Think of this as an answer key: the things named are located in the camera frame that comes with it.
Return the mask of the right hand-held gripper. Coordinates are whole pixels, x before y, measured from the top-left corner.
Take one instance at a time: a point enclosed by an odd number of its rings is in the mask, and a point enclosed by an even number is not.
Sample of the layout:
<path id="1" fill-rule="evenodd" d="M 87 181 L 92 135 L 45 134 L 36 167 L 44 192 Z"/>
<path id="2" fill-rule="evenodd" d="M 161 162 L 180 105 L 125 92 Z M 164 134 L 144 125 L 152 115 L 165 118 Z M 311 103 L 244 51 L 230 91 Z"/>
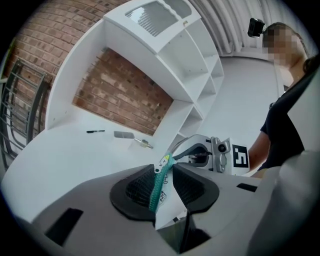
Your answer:
<path id="1" fill-rule="evenodd" d="M 243 176 L 250 170 L 248 149 L 244 144 L 227 138 L 211 140 L 200 134 L 184 138 L 172 148 L 172 157 L 177 163 L 213 170 L 216 173 Z"/>

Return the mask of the black and brass clip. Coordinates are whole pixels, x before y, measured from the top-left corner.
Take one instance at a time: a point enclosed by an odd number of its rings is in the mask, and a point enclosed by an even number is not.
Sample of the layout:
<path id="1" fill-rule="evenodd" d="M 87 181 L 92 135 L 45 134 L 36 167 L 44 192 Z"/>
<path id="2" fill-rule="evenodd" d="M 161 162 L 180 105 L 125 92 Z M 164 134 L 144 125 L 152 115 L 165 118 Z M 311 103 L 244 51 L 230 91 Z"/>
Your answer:
<path id="1" fill-rule="evenodd" d="M 153 149 L 153 148 L 154 148 L 152 145 L 149 144 L 149 142 L 148 142 L 147 140 L 144 140 L 144 139 L 140 140 L 140 139 L 137 139 L 137 138 L 135 138 L 134 140 L 135 140 L 137 143 L 139 143 L 139 145 L 140 145 L 141 147 L 149 148 L 149 149 Z"/>

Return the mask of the person's dark shirt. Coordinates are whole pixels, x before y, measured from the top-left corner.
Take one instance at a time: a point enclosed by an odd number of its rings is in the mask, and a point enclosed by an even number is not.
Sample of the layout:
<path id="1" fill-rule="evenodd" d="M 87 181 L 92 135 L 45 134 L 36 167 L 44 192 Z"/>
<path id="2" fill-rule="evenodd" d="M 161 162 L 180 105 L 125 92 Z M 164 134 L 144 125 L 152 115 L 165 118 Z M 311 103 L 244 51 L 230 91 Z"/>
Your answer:
<path id="1" fill-rule="evenodd" d="M 260 131 L 268 135 L 270 146 L 259 171 L 279 167 L 304 151 L 320 152 L 320 76 L 316 71 L 274 102 Z"/>

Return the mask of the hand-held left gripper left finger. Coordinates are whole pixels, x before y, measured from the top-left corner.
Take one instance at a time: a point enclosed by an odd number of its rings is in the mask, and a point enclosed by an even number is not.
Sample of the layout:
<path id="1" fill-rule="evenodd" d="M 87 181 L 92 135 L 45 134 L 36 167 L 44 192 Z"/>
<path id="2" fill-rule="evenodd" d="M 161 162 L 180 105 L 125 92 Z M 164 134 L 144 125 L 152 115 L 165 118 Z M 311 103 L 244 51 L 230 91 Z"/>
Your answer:
<path id="1" fill-rule="evenodd" d="M 75 209 L 81 216 L 62 246 L 73 256 L 177 256 L 149 210 L 154 176 L 149 164 L 87 180 L 47 206 L 33 224 L 50 235 L 58 219 Z"/>

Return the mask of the person's right forearm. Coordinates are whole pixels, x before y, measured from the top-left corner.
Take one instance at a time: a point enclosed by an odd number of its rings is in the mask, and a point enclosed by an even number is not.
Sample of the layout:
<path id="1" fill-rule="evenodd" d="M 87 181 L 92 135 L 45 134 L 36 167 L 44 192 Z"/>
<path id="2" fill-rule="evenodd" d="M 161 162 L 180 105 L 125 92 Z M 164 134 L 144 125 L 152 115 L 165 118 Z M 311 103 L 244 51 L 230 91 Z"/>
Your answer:
<path id="1" fill-rule="evenodd" d="M 270 145 L 269 136 L 261 131 L 248 151 L 250 171 L 259 167 L 267 159 Z"/>

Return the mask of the white ribbed glass cabinet door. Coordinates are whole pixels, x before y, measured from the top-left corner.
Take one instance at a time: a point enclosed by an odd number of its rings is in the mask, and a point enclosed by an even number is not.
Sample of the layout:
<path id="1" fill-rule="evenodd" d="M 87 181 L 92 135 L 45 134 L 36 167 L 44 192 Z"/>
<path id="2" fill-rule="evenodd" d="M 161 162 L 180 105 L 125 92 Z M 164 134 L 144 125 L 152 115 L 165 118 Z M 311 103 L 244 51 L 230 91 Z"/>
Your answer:
<path id="1" fill-rule="evenodd" d="M 157 54 L 201 16 L 188 0 L 130 0 L 103 18 Z"/>

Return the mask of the white pen holder box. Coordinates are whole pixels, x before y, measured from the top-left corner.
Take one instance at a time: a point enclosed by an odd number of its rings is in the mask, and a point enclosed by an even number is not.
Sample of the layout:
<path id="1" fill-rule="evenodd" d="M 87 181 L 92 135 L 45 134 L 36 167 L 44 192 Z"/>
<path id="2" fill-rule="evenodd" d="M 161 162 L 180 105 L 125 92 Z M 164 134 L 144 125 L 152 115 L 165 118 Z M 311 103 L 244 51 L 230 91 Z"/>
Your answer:
<path id="1" fill-rule="evenodd" d="M 127 150 L 131 146 L 134 140 L 135 140 L 135 135 L 132 132 L 125 132 L 125 131 L 113 132 L 113 143 L 115 147 L 119 150 Z"/>

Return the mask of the white desk with hutch shelves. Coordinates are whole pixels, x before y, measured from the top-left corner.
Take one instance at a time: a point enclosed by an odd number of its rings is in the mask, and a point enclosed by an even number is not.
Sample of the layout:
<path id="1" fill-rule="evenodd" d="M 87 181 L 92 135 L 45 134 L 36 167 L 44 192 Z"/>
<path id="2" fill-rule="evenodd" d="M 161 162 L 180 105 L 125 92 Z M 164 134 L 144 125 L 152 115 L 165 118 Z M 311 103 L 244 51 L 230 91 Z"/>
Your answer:
<path id="1" fill-rule="evenodd" d="M 104 49 L 124 57 L 173 99 L 152 136 L 134 132 L 153 149 L 136 142 L 127 150 L 116 148 L 114 131 L 128 128 L 72 104 L 85 72 Z M 158 53 L 103 17 L 61 65 L 49 94 L 44 131 L 19 153 L 4 175 L 1 191 L 12 212 L 32 222 L 85 181 L 157 163 L 179 139 L 196 135 L 223 77 L 220 57 L 201 17 Z M 90 130 L 105 132 L 86 133 Z"/>

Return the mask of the light blue plastic bag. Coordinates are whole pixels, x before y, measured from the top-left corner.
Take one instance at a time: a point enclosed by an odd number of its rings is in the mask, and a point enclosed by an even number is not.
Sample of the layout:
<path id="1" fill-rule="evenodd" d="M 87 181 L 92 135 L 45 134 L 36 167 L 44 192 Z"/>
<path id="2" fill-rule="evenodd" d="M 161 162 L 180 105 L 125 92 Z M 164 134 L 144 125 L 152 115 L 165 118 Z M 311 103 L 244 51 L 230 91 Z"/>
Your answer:
<path id="1" fill-rule="evenodd" d="M 176 208 L 177 214 L 187 209 L 173 186 L 173 165 L 177 161 L 171 152 L 167 152 L 154 168 L 154 187 L 149 198 L 149 209 L 157 214 L 159 208 L 168 205 Z"/>

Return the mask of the black metal folding rack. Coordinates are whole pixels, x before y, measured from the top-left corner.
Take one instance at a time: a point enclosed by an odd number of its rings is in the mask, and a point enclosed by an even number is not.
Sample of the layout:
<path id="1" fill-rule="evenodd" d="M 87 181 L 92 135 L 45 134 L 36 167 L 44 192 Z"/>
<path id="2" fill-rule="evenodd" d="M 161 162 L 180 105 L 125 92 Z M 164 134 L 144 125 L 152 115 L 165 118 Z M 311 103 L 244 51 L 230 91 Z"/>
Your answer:
<path id="1" fill-rule="evenodd" d="M 0 100 L 0 153 L 4 170 L 44 128 L 43 112 L 52 76 L 21 59 L 15 62 Z"/>

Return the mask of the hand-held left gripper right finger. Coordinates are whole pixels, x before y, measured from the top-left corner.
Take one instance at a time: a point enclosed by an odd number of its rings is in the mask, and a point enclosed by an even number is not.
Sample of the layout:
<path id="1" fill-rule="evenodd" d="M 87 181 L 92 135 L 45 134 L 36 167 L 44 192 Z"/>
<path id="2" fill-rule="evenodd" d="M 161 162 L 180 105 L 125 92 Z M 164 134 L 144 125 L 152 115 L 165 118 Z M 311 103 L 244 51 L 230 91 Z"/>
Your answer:
<path id="1" fill-rule="evenodd" d="M 187 209 L 179 247 L 185 253 L 217 236 L 239 215 L 260 179 L 173 165 L 173 186 Z"/>

